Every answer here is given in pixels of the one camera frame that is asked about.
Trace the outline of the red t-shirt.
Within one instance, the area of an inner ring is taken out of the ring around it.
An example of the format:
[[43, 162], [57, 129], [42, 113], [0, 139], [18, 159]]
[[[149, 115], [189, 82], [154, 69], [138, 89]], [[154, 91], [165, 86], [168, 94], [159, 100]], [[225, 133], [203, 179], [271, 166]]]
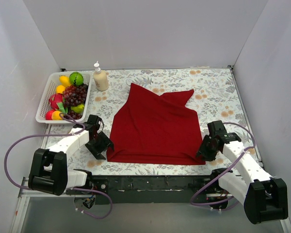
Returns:
[[202, 135], [195, 110], [186, 107], [194, 90], [157, 95], [131, 84], [115, 114], [107, 160], [117, 163], [205, 165], [197, 157]]

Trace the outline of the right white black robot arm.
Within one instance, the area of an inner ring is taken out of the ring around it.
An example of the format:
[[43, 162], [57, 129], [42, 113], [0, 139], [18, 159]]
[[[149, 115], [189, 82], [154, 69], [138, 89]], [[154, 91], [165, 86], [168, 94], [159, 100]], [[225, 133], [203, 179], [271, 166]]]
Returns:
[[197, 152], [204, 161], [213, 161], [218, 152], [232, 164], [228, 168], [214, 170], [210, 181], [190, 199], [194, 199], [208, 187], [215, 193], [226, 190], [244, 207], [248, 220], [253, 224], [288, 218], [287, 185], [281, 178], [274, 178], [257, 163], [236, 133], [229, 133], [222, 121], [208, 123], [206, 135]]

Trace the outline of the round patterned brooch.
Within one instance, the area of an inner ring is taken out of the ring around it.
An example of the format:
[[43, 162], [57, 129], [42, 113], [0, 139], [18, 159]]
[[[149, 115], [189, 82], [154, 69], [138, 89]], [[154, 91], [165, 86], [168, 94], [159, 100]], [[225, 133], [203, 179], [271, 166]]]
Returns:
[[126, 79], [126, 84], [127, 84], [128, 86], [131, 86], [131, 83], [132, 83], [132, 80], [131, 80], [131, 79]]

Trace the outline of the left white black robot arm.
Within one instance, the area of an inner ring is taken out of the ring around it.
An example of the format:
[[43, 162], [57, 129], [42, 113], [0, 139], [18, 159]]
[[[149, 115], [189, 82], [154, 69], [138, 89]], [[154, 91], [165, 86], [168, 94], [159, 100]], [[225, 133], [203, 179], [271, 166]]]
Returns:
[[90, 115], [88, 120], [73, 126], [69, 136], [47, 149], [37, 149], [33, 155], [28, 187], [32, 190], [60, 196], [67, 189], [76, 187], [81, 193], [89, 194], [94, 187], [91, 172], [68, 170], [68, 159], [85, 146], [97, 160], [105, 160], [103, 153], [114, 149], [113, 142], [100, 130], [102, 119]]

